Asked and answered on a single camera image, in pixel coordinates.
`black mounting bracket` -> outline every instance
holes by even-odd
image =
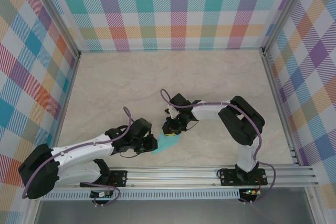
[[[217,174],[221,180],[221,186],[266,186],[268,184],[265,169],[262,168],[258,168],[253,178],[246,182],[242,182],[237,177],[236,169],[223,168],[220,169]]]
[[[109,185],[115,187],[125,187],[127,182],[127,171],[126,170],[110,170]],[[90,193],[90,198],[95,198],[99,201],[99,204],[106,204],[109,202],[108,199],[113,196],[113,189],[111,190],[92,190]]]

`beige table surface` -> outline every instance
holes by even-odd
[[[58,146],[94,138],[134,119],[150,121],[158,138],[165,121],[165,88],[190,101],[225,101],[242,96],[265,119],[258,159],[290,164],[292,159],[258,50],[133,51],[84,53]],[[123,153],[134,155],[133,151]],[[110,167],[209,166],[236,163],[237,143],[223,123],[201,121],[177,145],[153,155],[105,158]]]

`blue towel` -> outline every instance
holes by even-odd
[[[178,143],[180,140],[180,135],[175,136],[165,136],[163,132],[161,132],[159,139],[158,139],[158,148],[152,152],[152,154],[157,154],[165,149],[168,149]]]

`colorful checkered wallpaper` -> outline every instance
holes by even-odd
[[[263,33],[275,0],[54,0],[54,3],[80,48],[100,51],[259,48],[270,25],[266,25]]]
[[[0,0],[0,223],[19,222],[18,167],[53,139],[75,57],[40,0]]]
[[[335,20],[336,0],[299,0],[270,51],[272,71],[303,162],[314,167],[327,211],[334,217]]]
[[[282,10],[283,10],[285,4],[287,3],[287,1],[288,1],[288,0],[282,0],[282,1],[281,1],[281,4],[279,5],[276,14],[275,14],[274,17],[273,17],[272,23],[271,23],[271,25],[268,27],[268,30],[267,30],[266,35],[265,35],[265,37],[264,37],[264,40],[263,40],[262,43],[261,43],[261,47],[264,47],[264,46],[265,46],[265,44],[266,44],[266,42],[267,42],[267,40],[268,40],[268,38],[269,38],[269,35],[270,35],[271,32],[273,31],[273,28],[274,28],[275,24],[278,22],[279,17],[280,17],[280,15],[281,15]]]

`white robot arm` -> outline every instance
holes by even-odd
[[[257,132],[245,117],[239,119],[238,115],[240,113],[226,104],[232,104],[247,114],[260,133],[265,125],[265,120],[242,97],[235,96],[230,101],[213,104],[202,100],[190,103],[178,93],[170,99],[169,104],[165,112],[170,116],[166,118],[162,127],[165,135],[181,134],[182,131],[187,130],[187,124],[190,121],[222,121],[233,139],[238,143],[237,178],[243,184],[255,178],[258,170],[258,162],[255,160],[255,152],[259,146]]]
[[[27,197],[36,199],[53,188],[81,183],[108,185],[112,177],[103,158],[128,149],[133,149],[137,154],[157,149],[157,140],[151,134],[151,127],[151,123],[140,118],[116,141],[113,139],[124,134],[126,125],[109,129],[79,144],[54,148],[49,148],[47,144],[39,145],[18,169],[24,185],[28,187]]]

